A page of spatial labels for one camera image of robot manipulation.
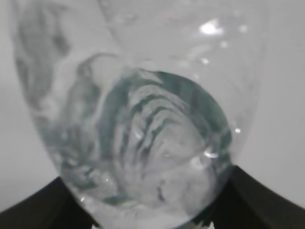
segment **glass sphere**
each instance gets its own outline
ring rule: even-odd
[[[10,0],[30,113],[106,229],[171,229],[211,205],[257,100],[265,0]]]

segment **clear glass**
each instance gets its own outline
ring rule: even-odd
[[[255,109],[266,1],[9,3],[24,97],[81,206],[171,229],[211,205]]]

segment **water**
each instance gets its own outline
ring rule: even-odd
[[[44,7],[29,7],[20,21],[16,64],[65,183],[105,228],[169,229],[191,220],[217,196],[231,165],[221,107],[183,76],[119,66],[113,74],[115,55],[101,66],[93,62],[103,54],[73,55],[57,21],[64,9],[44,15]]]
[[[78,67],[65,97],[46,96],[60,99],[54,116],[34,115],[66,183],[116,219],[120,212],[121,225],[159,219],[154,227],[171,228],[211,204],[230,165],[217,102],[182,76],[142,69],[125,69],[103,91],[87,68]]]

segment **white wall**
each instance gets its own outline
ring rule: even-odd
[[[305,1],[271,0],[258,111],[239,164],[305,208]]]
[[[0,0],[0,211],[33,194],[56,172],[20,94]],[[305,1],[271,0],[261,100],[239,165],[305,207]]]
[[[0,0],[0,212],[57,176],[21,96],[5,11],[5,0]]]

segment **white background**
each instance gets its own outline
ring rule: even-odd
[[[239,165],[305,208],[305,1],[271,0],[260,104]],[[34,131],[13,69],[0,0],[0,211],[56,176]]]

